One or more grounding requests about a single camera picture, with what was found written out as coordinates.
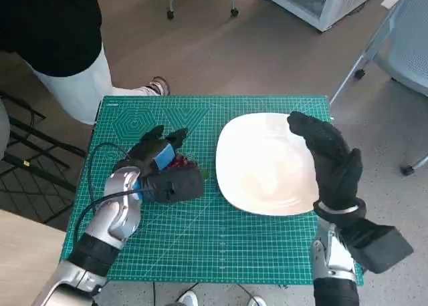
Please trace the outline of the black left robot hand blue tape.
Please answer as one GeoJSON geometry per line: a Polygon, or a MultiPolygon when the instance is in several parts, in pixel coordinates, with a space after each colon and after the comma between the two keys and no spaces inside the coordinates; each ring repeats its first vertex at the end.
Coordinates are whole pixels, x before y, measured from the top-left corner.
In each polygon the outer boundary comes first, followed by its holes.
{"type": "Polygon", "coordinates": [[[159,125],[145,133],[127,152],[126,158],[114,165],[113,172],[124,167],[137,167],[141,176],[147,176],[166,168],[183,145],[188,129],[181,128],[167,136],[163,136],[163,132],[164,126],[159,125]]]}

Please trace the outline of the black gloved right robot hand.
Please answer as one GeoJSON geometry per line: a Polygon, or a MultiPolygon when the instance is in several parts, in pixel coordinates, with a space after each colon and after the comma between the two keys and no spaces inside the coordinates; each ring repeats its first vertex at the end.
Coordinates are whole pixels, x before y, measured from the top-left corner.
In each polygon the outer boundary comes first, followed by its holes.
{"type": "Polygon", "coordinates": [[[362,175],[360,150],[350,149],[338,129],[315,117],[294,111],[288,124],[293,134],[305,139],[312,154],[319,200],[332,210],[355,206],[362,175]]]}

